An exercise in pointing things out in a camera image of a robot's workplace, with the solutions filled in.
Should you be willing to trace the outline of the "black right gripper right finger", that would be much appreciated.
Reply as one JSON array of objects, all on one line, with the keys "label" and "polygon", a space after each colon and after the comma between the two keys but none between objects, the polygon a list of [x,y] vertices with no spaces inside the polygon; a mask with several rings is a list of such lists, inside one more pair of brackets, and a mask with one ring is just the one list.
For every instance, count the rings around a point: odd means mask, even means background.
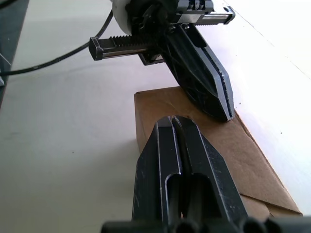
[{"label": "black right gripper right finger", "polygon": [[248,216],[224,158],[189,118],[173,117],[182,161],[182,214],[204,221]]}]

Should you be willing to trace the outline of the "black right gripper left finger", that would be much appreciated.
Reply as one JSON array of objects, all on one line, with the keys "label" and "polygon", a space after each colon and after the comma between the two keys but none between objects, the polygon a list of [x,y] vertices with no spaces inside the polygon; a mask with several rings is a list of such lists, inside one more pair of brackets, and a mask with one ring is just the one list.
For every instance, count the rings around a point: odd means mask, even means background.
[{"label": "black right gripper left finger", "polygon": [[187,217],[187,149],[181,116],[157,121],[136,166],[132,220]]}]

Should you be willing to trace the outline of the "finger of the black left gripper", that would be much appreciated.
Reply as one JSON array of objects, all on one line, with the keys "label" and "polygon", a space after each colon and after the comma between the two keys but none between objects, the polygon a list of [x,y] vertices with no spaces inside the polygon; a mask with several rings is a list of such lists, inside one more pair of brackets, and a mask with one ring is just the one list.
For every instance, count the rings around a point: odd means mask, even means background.
[{"label": "finger of the black left gripper", "polygon": [[195,103],[194,94],[191,93],[193,75],[191,75],[187,67],[187,39],[183,31],[183,25],[176,25],[173,30],[165,33],[165,63],[190,101],[201,110]]},{"label": "finger of the black left gripper", "polygon": [[233,91],[226,69],[193,24],[184,24],[187,67],[193,75],[191,93],[202,111],[219,121],[234,118]]}]

